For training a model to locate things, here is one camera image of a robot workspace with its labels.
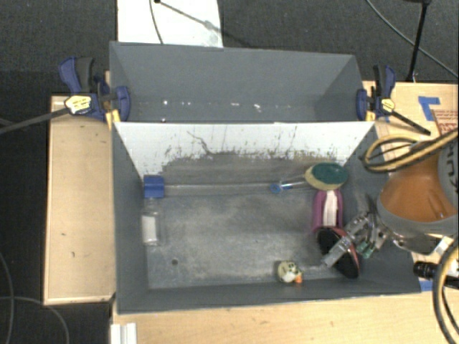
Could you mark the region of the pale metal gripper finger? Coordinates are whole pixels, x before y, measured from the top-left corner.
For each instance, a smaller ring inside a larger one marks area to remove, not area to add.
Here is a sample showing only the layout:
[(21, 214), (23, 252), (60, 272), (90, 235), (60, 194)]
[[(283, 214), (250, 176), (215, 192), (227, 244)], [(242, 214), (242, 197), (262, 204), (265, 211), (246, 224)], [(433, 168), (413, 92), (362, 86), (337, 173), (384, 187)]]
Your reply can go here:
[(348, 222), (344, 228), (351, 236), (367, 236), (369, 233), (369, 215), (360, 214)]
[(332, 267), (336, 264), (354, 265), (354, 255), (351, 248), (354, 246), (352, 240), (348, 238), (340, 238), (336, 241), (332, 239), (322, 239), (320, 248), (323, 252), (321, 263), (327, 267)]

